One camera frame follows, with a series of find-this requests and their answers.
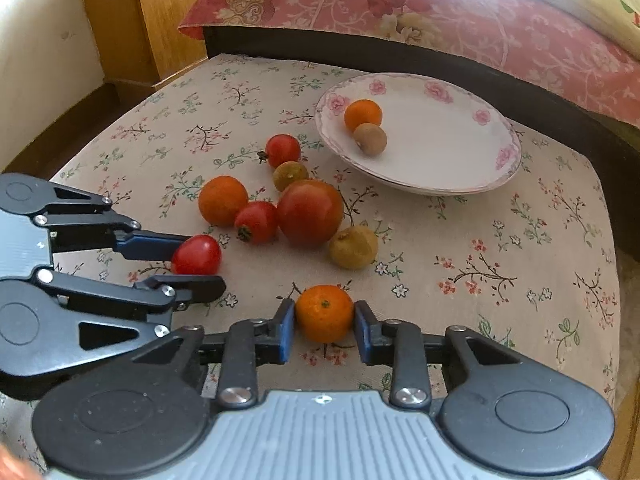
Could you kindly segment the wooden cabinet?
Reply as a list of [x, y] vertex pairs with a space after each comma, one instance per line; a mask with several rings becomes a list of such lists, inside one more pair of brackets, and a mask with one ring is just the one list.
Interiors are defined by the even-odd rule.
[[178, 31], [196, 0], [84, 0], [104, 81], [137, 103], [206, 59], [204, 42]]

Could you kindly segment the white floral plate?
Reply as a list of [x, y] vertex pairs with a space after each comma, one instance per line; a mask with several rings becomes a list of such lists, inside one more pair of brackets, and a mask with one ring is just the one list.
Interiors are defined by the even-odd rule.
[[[387, 145], [375, 156], [357, 148], [344, 121], [346, 108], [363, 99], [382, 110]], [[491, 191], [521, 165], [520, 139], [503, 114], [472, 92], [433, 77], [352, 77], [324, 92], [314, 121], [323, 144], [347, 165], [411, 193]]]

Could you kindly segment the dark bed frame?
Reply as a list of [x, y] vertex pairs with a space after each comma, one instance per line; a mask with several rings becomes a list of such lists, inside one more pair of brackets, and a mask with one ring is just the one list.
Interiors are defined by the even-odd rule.
[[433, 76], [472, 91], [506, 117], [587, 156], [600, 177], [616, 244], [639, 257], [639, 149], [631, 128], [462, 56], [338, 32], [245, 26], [204, 28], [207, 55], [308, 61], [370, 73]]

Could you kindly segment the floral tablecloth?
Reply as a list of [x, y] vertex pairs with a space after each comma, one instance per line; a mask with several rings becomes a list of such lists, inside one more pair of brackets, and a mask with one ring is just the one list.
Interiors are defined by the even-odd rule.
[[314, 128], [319, 100], [343, 107], [333, 88], [347, 77], [324, 65], [217, 56], [107, 127], [58, 180], [111, 197], [146, 228], [193, 234], [205, 229], [196, 202], [212, 177], [235, 177], [258, 200], [277, 197], [257, 153], [273, 133], [288, 130], [311, 173], [340, 190], [346, 226], [375, 232], [378, 255], [349, 271], [285, 240], [252, 247], [212, 229], [227, 289], [183, 322], [216, 332], [328, 283], [366, 300], [381, 318], [427, 332], [469, 326], [612, 399], [618, 279], [590, 162], [520, 127], [524, 167], [501, 188], [449, 197], [394, 190], [334, 156]]

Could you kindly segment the pink floral bed sheet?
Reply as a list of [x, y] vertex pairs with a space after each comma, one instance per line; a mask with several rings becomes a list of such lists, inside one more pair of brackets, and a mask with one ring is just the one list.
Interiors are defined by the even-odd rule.
[[590, 112], [639, 121], [639, 55], [542, 0], [196, 0], [180, 29], [309, 29], [462, 56]]

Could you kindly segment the greenish brown longan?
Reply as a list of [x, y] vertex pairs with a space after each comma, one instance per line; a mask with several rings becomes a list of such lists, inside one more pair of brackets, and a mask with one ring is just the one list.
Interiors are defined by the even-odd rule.
[[279, 192], [284, 192], [294, 182], [308, 178], [309, 172], [301, 162], [282, 162], [272, 174], [273, 185]]

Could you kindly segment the red cherry tomato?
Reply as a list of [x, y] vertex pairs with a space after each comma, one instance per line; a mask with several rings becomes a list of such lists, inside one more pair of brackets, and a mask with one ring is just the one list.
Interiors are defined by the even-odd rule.
[[300, 159], [299, 142], [289, 134], [272, 136], [265, 147], [258, 153], [260, 162], [266, 162], [271, 168], [277, 169], [285, 162], [298, 162]]
[[236, 215], [234, 228], [241, 242], [253, 245], [271, 243], [277, 238], [277, 208], [264, 200], [249, 202]]
[[209, 235], [195, 235], [182, 243], [171, 258], [175, 274], [215, 275], [221, 264], [222, 251]]

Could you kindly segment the brown longan front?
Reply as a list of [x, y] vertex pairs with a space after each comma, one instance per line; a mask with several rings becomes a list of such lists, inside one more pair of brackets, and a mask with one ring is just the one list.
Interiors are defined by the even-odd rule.
[[378, 255], [378, 238], [367, 226], [351, 226], [332, 237], [329, 255], [343, 269], [363, 269]]

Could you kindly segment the small orange mandarin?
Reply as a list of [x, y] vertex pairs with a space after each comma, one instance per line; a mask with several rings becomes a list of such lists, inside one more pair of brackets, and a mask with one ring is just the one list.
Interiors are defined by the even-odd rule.
[[352, 331], [354, 302], [335, 285], [316, 285], [296, 300], [295, 319], [303, 336], [318, 344], [334, 344]]

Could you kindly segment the large red tomato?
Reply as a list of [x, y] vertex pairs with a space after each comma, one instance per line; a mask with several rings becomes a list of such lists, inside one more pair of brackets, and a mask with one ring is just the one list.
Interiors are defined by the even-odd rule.
[[318, 248], [338, 231], [344, 216], [340, 192], [318, 180], [290, 184], [277, 204], [279, 228], [298, 248]]

